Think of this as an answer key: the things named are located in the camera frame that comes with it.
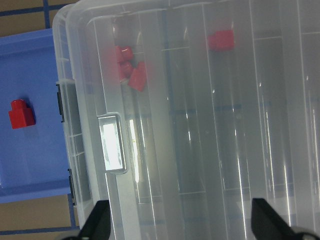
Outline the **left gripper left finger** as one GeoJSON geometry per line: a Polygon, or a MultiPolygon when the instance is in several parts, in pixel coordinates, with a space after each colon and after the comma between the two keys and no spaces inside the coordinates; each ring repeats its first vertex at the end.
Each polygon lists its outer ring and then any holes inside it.
{"type": "Polygon", "coordinates": [[[80,230],[79,240],[108,240],[111,235],[111,209],[109,200],[99,200],[80,230]]]}

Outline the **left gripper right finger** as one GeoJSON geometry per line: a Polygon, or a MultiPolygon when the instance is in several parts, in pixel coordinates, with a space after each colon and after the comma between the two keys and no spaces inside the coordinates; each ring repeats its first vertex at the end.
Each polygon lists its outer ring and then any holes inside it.
{"type": "Polygon", "coordinates": [[[264,198],[251,201],[251,230],[257,240],[301,240],[264,198]]]}

